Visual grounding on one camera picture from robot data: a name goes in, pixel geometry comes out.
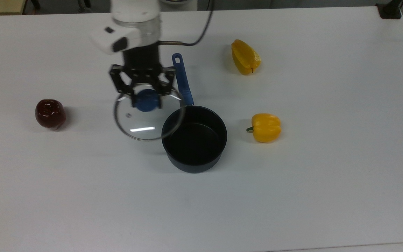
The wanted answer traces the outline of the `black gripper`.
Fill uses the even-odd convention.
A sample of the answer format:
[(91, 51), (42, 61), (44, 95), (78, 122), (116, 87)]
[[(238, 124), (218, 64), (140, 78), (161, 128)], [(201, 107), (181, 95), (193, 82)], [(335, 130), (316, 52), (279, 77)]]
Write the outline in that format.
[(119, 96), (117, 99), (129, 98), (131, 107), (136, 107), (136, 94), (132, 85), (127, 85), (121, 73), (125, 72), (134, 84), (154, 84), (158, 94), (158, 107), (163, 107), (163, 97), (173, 90), (175, 67), (162, 67), (159, 43), (131, 48), (122, 52), (124, 66), (112, 64), (110, 78)]

